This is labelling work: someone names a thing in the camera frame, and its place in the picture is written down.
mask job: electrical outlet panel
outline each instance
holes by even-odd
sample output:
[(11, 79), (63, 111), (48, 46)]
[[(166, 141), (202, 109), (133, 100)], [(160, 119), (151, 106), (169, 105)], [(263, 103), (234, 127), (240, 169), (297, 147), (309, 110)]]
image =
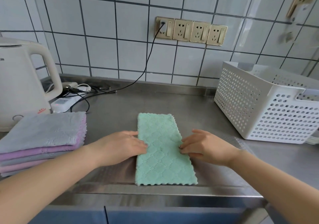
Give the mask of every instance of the electrical outlet panel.
[(193, 21), (175, 19), (173, 39), (189, 41)]
[(287, 18), (290, 18), (291, 15), (293, 14), (294, 10), (296, 9), (297, 5), (302, 5), (302, 4), (310, 4), (312, 3), (313, 0), (293, 0), (293, 2), (291, 3), (287, 15)]
[(192, 32), (190, 34), (189, 41), (206, 43), (208, 32), (209, 32), (209, 22), (193, 22)]
[(223, 45), (226, 35), (227, 26), (211, 25), (206, 44), (208, 45)]
[(172, 39), (173, 29), (174, 29), (174, 19), (173, 18), (163, 18), (156, 17), (155, 19), (155, 34), (161, 27), (161, 22), (165, 22), (165, 25), (158, 32), (156, 38)]

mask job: electric kettle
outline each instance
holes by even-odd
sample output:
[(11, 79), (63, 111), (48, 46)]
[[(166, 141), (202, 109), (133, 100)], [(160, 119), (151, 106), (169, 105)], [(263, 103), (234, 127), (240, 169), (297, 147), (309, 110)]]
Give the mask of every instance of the electric kettle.
[[(30, 56), (40, 54), (54, 89), (45, 93)], [(49, 50), (41, 44), (0, 37), (0, 132), (8, 132), (27, 114), (48, 114), (49, 101), (62, 92), (62, 83)]]

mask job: hand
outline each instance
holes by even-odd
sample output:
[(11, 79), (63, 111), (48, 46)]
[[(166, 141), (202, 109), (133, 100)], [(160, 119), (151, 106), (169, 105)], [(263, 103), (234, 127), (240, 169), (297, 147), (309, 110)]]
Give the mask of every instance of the hand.
[(219, 137), (198, 129), (194, 134), (182, 139), (181, 153), (201, 161), (216, 164), (230, 165), (230, 162), (240, 153), (240, 150)]
[(96, 167), (120, 163), (132, 156), (145, 154), (147, 144), (134, 137), (138, 132), (122, 131), (102, 137), (87, 145)]

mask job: green towel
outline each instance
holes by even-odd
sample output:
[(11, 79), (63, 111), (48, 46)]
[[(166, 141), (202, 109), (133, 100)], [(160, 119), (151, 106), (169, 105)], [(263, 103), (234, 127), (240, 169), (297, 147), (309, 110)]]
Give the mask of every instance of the green towel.
[(179, 152), (181, 134), (171, 114), (138, 114), (138, 138), (148, 149), (137, 159), (137, 185), (197, 184), (189, 156)]

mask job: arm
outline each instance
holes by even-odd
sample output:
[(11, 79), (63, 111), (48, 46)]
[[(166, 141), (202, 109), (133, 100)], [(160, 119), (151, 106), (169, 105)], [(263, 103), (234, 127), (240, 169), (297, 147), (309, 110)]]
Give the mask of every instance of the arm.
[(145, 154), (137, 132), (113, 133), (0, 182), (2, 223), (28, 223), (46, 205), (89, 172)]
[(239, 150), (217, 136), (193, 130), (182, 140), (182, 154), (233, 169), (290, 223), (318, 223), (319, 190)]

